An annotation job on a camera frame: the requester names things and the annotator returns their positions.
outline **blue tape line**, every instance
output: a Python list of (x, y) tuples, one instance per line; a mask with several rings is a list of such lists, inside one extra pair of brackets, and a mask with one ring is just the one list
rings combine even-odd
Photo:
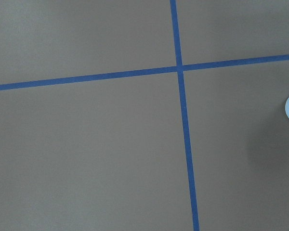
[(187, 105), (186, 105), (186, 94), (185, 94), (183, 71), (178, 72), (178, 82), (179, 82), (179, 93), (180, 93), (180, 103), (181, 103), (181, 114), (182, 114), (182, 124), (183, 124), (183, 134), (184, 134), (184, 145), (185, 145), (189, 193), (190, 193), (192, 214), (193, 214), (193, 225), (194, 225), (194, 231), (199, 231), (198, 210), (197, 210), (197, 200), (196, 200), (196, 187), (195, 187), (195, 179), (194, 179), (194, 168), (193, 168), (191, 141), (190, 141), (190, 136), (189, 136), (189, 125), (188, 125), (188, 115), (187, 115)]
[(29, 82), (21, 82), (21, 83), (1, 84), (0, 90), (31, 88), (31, 87), (40, 87), (40, 86), (66, 84), (66, 83), (78, 83), (78, 82), (111, 79), (111, 78), (144, 76), (144, 75), (152, 75), (152, 74), (170, 73), (170, 72), (176, 72), (176, 71), (177, 69), (175, 66), (169, 66), (169, 67), (160, 67), (160, 68), (135, 70), (135, 71), (123, 71), (123, 72), (114, 72), (114, 73), (106, 73), (106, 74), (96, 74), (96, 75), (90, 75), (90, 76), (55, 78), (55, 79), (37, 80), (37, 81), (29, 81)]
[(261, 63), (286, 61), (286, 60), (289, 60), (289, 54), (259, 57), (259, 58), (249, 58), (249, 59), (228, 60), (228, 61), (203, 63), (203, 64), (189, 64), (189, 65), (184, 65), (183, 70), (184, 71), (191, 71), (191, 70), (217, 68), (217, 67), (225, 67), (225, 66), (261, 64)]
[(171, 7), (171, 18), (172, 18), (175, 57), (176, 57), (177, 66), (181, 67), (182, 66), (182, 54), (181, 54), (177, 6), (176, 6), (175, 0), (170, 0), (170, 7)]
[(182, 125), (183, 125), (183, 134), (184, 134), (188, 185), (189, 185), (189, 193), (190, 193), (192, 216), (193, 216), (193, 226), (194, 226), (194, 231), (199, 231), (196, 187), (195, 187), (195, 179), (194, 179), (192, 149), (191, 149), (191, 142), (190, 142), (190, 136), (189, 136), (189, 125), (188, 125), (188, 115), (187, 115), (187, 105), (186, 105), (184, 74), (183, 74), (183, 66), (182, 66), (182, 54), (181, 54), (180, 33), (179, 33), (176, 1), (170, 0), (170, 5), (171, 5), (171, 18), (172, 18), (172, 28), (173, 28), (173, 40), (174, 40), (175, 56), (176, 56), (176, 62), (177, 62), (181, 115), (182, 115)]
[[(181, 51), (176, 51), (176, 53), (178, 53), (178, 55), (176, 54), (176, 57), (180, 58)], [(65, 77), (65, 78), (20, 82), (20, 83), (1, 84), (0, 90), (31, 88), (31, 87), (40, 87), (40, 86), (65, 84), (65, 83), (77, 83), (77, 82), (93, 81), (93, 80), (100, 80), (100, 79), (112, 79), (112, 78), (162, 74), (162, 73), (176, 72), (178, 70), (192, 71), (192, 70), (199, 70), (199, 69), (247, 65), (247, 64), (260, 64), (260, 63), (287, 61), (287, 60), (289, 60), (289, 54), (267, 56), (267, 57), (260, 57), (260, 58), (228, 60), (228, 61), (202, 63), (202, 64), (178, 65), (178, 66), (159, 67), (159, 68), (143, 69), (143, 70), (135, 70), (135, 71), (123, 71), (123, 72), (114, 72), (114, 73), (106, 73), (106, 74), (96, 74), (96, 75), (89, 75), (89, 76)]]

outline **gray surface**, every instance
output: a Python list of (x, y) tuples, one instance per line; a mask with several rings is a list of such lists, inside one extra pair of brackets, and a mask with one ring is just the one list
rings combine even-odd
[(185, 72), (202, 231), (289, 231), (289, 61)]
[(0, 91), (0, 231), (192, 229), (176, 74)]
[(168, 0), (0, 0), (0, 84), (172, 65)]
[(289, 54), (289, 0), (177, 1), (184, 64)]

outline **floor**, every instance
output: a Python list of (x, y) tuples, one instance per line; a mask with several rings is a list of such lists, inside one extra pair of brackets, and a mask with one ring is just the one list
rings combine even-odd
[(289, 0), (0, 0), (0, 231), (289, 230)]

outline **blue tape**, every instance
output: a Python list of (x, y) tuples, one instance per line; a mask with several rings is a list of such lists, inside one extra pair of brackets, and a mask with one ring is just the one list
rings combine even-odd
[(203, 64), (189, 64), (189, 65), (184, 65), (183, 70), (192, 71), (192, 70), (199, 70), (199, 69), (248, 65), (248, 64), (261, 64), (261, 63), (286, 61), (286, 60), (289, 60), (289, 54), (259, 57), (259, 58), (249, 58), (249, 59), (228, 60), (228, 61), (203, 63)]
[(40, 86), (65, 84), (65, 83), (77, 83), (77, 82), (85, 82), (85, 81), (93, 81), (93, 80), (101, 80), (101, 79), (144, 76), (144, 75), (171, 73), (171, 72), (176, 72), (180, 70), (192, 71), (192, 70), (200, 70), (200, 69), (208, 69), (208, 68), (225, 67), (225, 66), (260, 64), (260, 63), (289, 60), (289, 54), (285, 54), (285, 55), (267, 56), (267, 57), (259, 57), (259, 58), (237, 59), (237, 60), (228, 60), (228, 61), (220, 61), (220, 62), (202, 63), (202, 64), (182, 65), (181, 50), (178, 49), (178, 47), (180, 47), (180, 37), (178, 33), (176, 33), (174, 37), (176, 38), (175, 44), (177, 44), (175, 47), (176, 47), (176, 57), (177, 57), (176, 60), (177, 60), (177, 64), (179, 64), (178, 66), (96, 74), (96, 75), (89, 75), (89, 76), (65, 77), (65, 78), (20, 82), (20, 83), (1, 84), (0, 90), (31, 88), (31, 87), (40, 87)]
[(31, 88), (31, 87), (40, 87), (40, 86), (66, 84), (66, 83), (78, 83), (78, 82), (111, 79), (111, 78), (145, 76), (145, 75), (152, 75), (152, 74), (170, 73), (170, 72), (176, 72), (176, 71), (177, 71), (177, 68), (175, 66), (169, 66), (169, 67), (160, 67), (160, 68), (135, 70), (135, 71), (123, 71), (123, 72), (114, 72), (114, 73), (106, 73), (106, 74), (96, 74), (96, 75), (90, 75), (90, 76), (55, 78), (55, 79), (37, 80), (37, 81), (29, 81), (29, 82), (21, 82), (21, 83), (1, 84), (0, 90)]
[(186, 165), (187, 165), (187, 174), (188, 174), (188, 185), (189, 185), (189, 194), (190, 194), (192, 216), (193, 216), (193, 226), (194, 226), (194, 231), (199, 231), (196, 187), (195, 187), (195, 179), (194, 179), (192, 149), (191, 149), (191, 142), (190, 142), (190, 136), (189, 136), (189, 125), (188, 125), (188, 115), (187, 115), (187, 105), (186, 105), (186, 95), (185, 95), (185, 85), (184, 85), (184, 74), (183, 74), (183, 66), (182, 66), (179, 23), (178, 23), (177, 7), (176, 7), (175, 0), (170, 0), (170, 5), (171, 5), (171, 18), (172, 18), (172, 28), (173, 28), (173, 40), (174, 40), (177, 73), (178, 73), (178, 84), (179, 84), (181, 115), (182, 115), (182, 125), (183, 125), (183, 134), (184, 134)]

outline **painter's tape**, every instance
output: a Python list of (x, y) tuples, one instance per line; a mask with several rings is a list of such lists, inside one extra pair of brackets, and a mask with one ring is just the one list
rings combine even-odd
[(259, 58), (249, 58), (249, 59), (236, 59), (236, 60), (202, 63), (202, 64), (189, 64), (189, 65), (183, 65), (183, 70), (192, 71), (192, 70), (199, 70), (199, 69), (248, 65), (248, 64), (261, 64), (261, 63), (287, 61), (287, 60), (289, 60), (289, 54), (266, 56), (266, 57), (259, 57)]
[(48, 85), (94, 81), (94, 80), (101, 80), (101, 79), (132, 77), (132, 76), (145, 76), (145, 75), (153, 75), (153, 74), (171, 73), (171, 72), (176, 72), (176, 71), (177, 71), (177, 68), (175, 66), (169, 66), (169, 67), (160, 67), (160, 68), (143, 69), (143, 70), (135, 70), (135, 71), (123, 71), (123, 72), (114, 72), (114, 73), (106, 73), (106, 74), (96, 74), (96, 75), (90, 75), (90, 76), (54, 78), (54, 79), (36, 80), (36, 81), (21, 82), (21, 83), (1, 84), (0, 90), (31, 88), (31, 87), (40, 87), (40, 86), (48, 86)]
[(188, 175), (188, 185), (189, 185), (189, 193), (190, 193), (190, 200), (191, 200), (191, 207), (192, 207), (193, 227), (194, 227), (194, 231), (199, 231), (197, 200), (196, 200), (196, 187), (195, 187), (194, 169), (193, 169), (193, 158), (192, 158), (192, 149), (191, 149), (191, 142), (190, 142), (190, 136), (189, 136), (189, 125), (188, 125), (188, 116), (187, 116), (184, 74), (183, 74), (183, 69), (182, 69), (180, 32), (179, 32), (179, 23), (178, 23), (177, 7), (176, 7), (175, 0), (170, 0), (170, 5), (171, 5), (171, 18), (172, 18), (172, 28), (173, 28), (173, 40), (174, 40), (175, 56), (176, 56), (176, 63), (177, 63), (177, 73), (178, 73), (179, 94), (180, 94), (182, 124), (183, 124), (183, 133), (184, 133), (184, 145), (185, 145), (187, 175)]

